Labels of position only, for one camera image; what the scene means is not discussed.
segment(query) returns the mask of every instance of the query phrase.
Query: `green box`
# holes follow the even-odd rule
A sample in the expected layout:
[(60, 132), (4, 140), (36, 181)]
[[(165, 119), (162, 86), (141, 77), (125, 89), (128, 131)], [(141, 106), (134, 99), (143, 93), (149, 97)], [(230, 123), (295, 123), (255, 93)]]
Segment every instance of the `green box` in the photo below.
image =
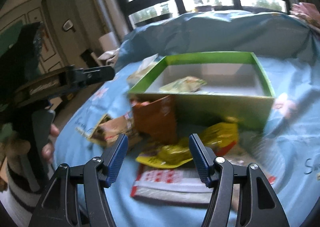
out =
[[(208, 84), (199, 93), (158, 91), (159, 87), (186, 76), (204, 79)], [(211, 126), (220, 121), (237, 121), (239, 126), (252, 130), (264, 128), (275, 98), (267, 74), (250, 52), (166, 56), (128, 94), (142, 101), (175, 95), (179, 122)]]

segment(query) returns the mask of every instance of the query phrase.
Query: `blue bed sheet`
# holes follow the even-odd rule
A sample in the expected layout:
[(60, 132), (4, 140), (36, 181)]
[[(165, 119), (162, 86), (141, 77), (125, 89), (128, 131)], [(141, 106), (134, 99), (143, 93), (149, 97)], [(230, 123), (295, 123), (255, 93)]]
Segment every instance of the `blue bed sheet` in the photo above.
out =
[[(55, 144), (54, 166), (86, 163), (103, 152), (86, 139), (104, 114), (130, 110), (126, 78), (141, 60), (204, 51), (254, 52), (273, 85), (277, 100), (263, 133), (240, 132), (240, 144), (271, 174), (291, 227), (300, 226), (320, 196), (320, 44), (302, 22), (285, 14), (245, 11), (187, 13), (136, 29), (126, 36), (116, 64), (118, 73), (70, 119)], [(117, 226), (200, 226), (206, 210), (138, 201), (130, 197), (140, 152), (124, 159), (106, 196)], [(79, 200), (85, 208), (83, 186)], [(228, 226), (236, 214), (230, 213)]]

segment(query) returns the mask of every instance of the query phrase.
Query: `yellow plastic package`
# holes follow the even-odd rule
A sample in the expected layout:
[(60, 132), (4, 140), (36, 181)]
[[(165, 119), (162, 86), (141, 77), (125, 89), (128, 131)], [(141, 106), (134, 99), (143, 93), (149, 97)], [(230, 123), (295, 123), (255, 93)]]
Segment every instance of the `yellow plastic package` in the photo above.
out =
[[(238, 142), (238, 126), (221, 122), (205, 129), (199, 137), (217, 156), (223, 156)], [(176, 168), (191, 160), (188, 137), (181, 138), (177, 145), (148, 144), (136, 158), (139, 163), (161, 169)]]

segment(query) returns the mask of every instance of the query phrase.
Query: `cardboard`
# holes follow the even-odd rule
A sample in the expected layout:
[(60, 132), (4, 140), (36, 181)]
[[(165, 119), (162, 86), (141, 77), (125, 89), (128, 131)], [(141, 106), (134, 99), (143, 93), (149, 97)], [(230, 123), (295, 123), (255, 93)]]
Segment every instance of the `cardboard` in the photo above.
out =
[[(160, 93), (159, 87), (195, 76), (207, 82), (196, 93)], [(164, 57), (130, 91), (130, 98), (155, 101), (175, 95), (180, 122), (211, 126), (221, 121), (262, 130), (275, 93), (250, 52), (199, 52)]]

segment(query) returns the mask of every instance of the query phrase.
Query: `white paper roll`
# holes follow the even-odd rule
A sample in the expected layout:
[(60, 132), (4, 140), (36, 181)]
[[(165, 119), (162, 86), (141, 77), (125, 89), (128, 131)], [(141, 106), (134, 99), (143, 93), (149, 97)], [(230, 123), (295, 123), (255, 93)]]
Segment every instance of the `white paper roll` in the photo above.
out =
[(103, 35), (99, 38), (99, 41), (104, 52), (119, 48), (118, 39), (113, 32)]

